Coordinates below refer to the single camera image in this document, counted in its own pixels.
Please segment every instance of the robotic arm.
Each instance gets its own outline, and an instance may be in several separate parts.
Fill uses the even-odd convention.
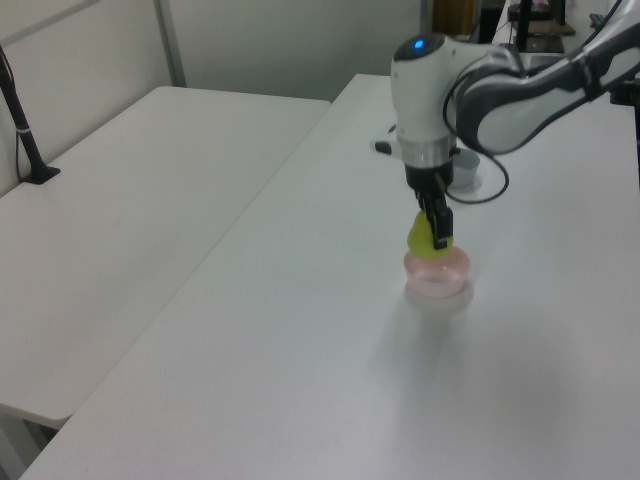
[[[594,41],[535,76],[498,46],[429,35],[398,48],[391,65],[396,134],[436,249],[453,235],[444,192],[453,181],[455,135],[477,152],[508,153],[633,78],[640,71],[639,1],[623,0]]]

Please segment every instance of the black stand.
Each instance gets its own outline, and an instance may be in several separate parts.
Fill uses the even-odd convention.
[[[553,2],[556,8],[556,21],[558,24],[564,26],[567,24],[567,3],[565,0],[555,0]]]
[[[60,173],[60,169],[49,167],[42,161],[38,146],[27,122],[27,117],[24,114],[24,110],[22,110],[22,105],[20,105],[9,67],[5,64],[3,58],[0,58],[0,88],[9,107],[9,112],[13,117],[13,122],[16,125],[16,132],[18,132],[20,140],[22,140],[24,150],[27,152],[27,157],[29,157],[29,163],[31,163],[31,174],[23,178],[22,181],[42,185]]]
[[[562,37],[557,34],[532,34],[529,32],[532,0],[520,2],[516,48],[527,53],[564,53]]]
[[[640,183],[640,80],[628,80],[611,92],[609,100],[614,105],[628,105],[636,112],[636,141],[638,142],[638,182]]]

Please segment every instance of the table leg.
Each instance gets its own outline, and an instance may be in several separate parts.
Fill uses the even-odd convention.
[[[39,453],[22,420],[0,414],[0,466],[9,480],[18,480]]]
[[[638,149],[638,188],[640,188],[640,105],[636,105],[636,142]]]

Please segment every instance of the white wall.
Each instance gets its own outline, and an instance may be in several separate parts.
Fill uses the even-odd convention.
[[[47,163],[153,88],[171,84],[153,0],[100,0],[5,52]],[[0,196],[17,184],[14,136],[0,97]]]
[[[11,39],[23,37],[25,31],[39,29],[43,23],[67,16],[95,0],[20,0],[2,2],[0,15],[0,42],[12,43]]]
[[[165,0],[189,87],[333,101],[388,74],[420,0]]]

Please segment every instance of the yellow object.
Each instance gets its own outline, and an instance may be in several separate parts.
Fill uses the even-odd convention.
[[[453,237],[447,238],[447,246],[441,250],[433,248],[433,234],[431,233],[431,225],[424,211],[420,210],[413,222],[413,227],[409,231],[407,237],[407,245],[409,250],[416,257],[425,260],[435,260],[445,256],[453,247]]]

